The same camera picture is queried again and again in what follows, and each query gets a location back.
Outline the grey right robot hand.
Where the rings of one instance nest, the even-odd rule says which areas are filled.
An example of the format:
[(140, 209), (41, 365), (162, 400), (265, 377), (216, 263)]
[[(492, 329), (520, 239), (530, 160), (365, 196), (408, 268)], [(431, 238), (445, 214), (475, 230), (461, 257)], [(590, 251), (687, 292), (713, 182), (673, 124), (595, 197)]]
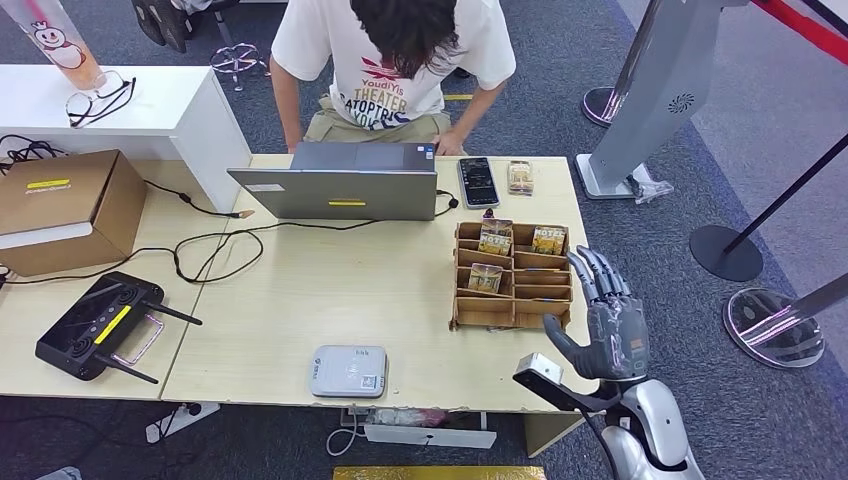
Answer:
[(586, 379), (636, 381), (647, 375), (650, 344), (643, 302), (600, 252), (579, 245), (566, 254), (587, 302), (589, 343), (579, 345), (556, 316), (543, 316), (548, 339)]

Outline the person's left hand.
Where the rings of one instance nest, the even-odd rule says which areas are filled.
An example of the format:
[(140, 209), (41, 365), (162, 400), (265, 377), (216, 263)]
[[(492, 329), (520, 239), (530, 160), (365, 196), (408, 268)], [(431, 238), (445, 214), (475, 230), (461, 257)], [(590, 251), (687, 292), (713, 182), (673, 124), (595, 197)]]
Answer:
[(448, 130), (437, 134), (432, 143), (437, 156), (462, 156), (466, 154), (464, 141), (466, 135), (460, 130)]

